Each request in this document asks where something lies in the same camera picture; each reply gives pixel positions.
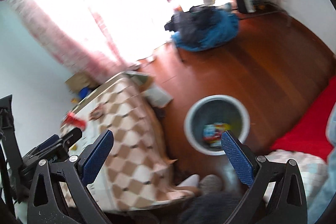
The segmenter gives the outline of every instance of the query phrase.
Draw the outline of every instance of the wall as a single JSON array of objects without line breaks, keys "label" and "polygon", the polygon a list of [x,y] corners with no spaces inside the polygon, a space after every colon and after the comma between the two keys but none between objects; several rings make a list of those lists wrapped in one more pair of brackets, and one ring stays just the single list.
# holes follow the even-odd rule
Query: wall
[{"label": "wall", "polygon": [[59,132],[73,105],[65,85],[71,74],[29,34],[17,14],[0,1],[0,98],[13,94],[19,149],[24,155]]},{"label": "wall", "polygon": [[336,51],[336,11],[330,0],[271,0]]}]

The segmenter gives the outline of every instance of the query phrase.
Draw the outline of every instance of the metal screw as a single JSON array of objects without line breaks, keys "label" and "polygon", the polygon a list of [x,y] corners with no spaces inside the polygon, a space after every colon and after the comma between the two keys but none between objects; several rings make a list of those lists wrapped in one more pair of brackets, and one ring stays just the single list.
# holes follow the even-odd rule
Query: metal screw
[{"label": "metal screw", "polygon": [[70,162],[75,162],[76,160],[78,160],[78,156],[77,156],[77,155],[72,155],[72,156],[69,158],[69,161],[70,161]]},{"label": "metal screw", "polygon": [[290,159],[290,160],[289,160],[289,164],[295,166],[295,165],[296,165],[296,161],[293,160],[293,159]]},{"label": "metal screw", "polygon": [[39,166],[43,166],[47,163],[45,159],[39,161]]},{"label": "metal screw", "polygon": [[257,160],[260,161],[260,162],[265,162],[266,158],[264,156],[258,156]]}]

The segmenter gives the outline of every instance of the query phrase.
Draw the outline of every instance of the curtain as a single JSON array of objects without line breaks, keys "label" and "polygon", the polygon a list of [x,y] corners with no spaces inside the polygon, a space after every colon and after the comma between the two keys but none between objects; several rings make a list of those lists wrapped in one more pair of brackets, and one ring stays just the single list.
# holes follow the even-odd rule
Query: curtain
[{"label": "curtain", "polygon": [[73,73],[100,83],[165,43],[166,0],[6,0],[36,40]]}]

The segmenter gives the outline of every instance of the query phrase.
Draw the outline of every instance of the red cloth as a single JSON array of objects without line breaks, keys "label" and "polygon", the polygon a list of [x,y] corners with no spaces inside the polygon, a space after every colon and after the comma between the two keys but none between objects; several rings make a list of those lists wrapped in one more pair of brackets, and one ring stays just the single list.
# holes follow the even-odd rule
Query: red cloth
[{"label": "red cloth", "polygon": [[336,76],[309,107],[298,124],[277,139],[271,150],[298,151],[322,158],[325,162],[333,146],[326,138],[329,115],[336,102]]}]

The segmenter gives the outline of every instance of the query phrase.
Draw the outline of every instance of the wooden floor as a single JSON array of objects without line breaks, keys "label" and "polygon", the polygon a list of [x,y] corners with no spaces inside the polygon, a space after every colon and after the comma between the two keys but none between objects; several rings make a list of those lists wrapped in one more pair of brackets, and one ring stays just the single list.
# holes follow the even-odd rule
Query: wooden floor
[{"label": "wooden floor", "polygon": [[238,36],[204,52],[181,51],[172,45],[157,50],[157,59],[141,71],[174,100],[162,121],[168,155],[186,175],[217,174],[228,180],[226,156],[207,156],[186,140],[184,118],[199,99],[215,94],[236,97],[251,119],[246,144],[256,153],[290,130],[335,73],[332,53],[299,23],[286,27],[279,14],[242,20]]}]

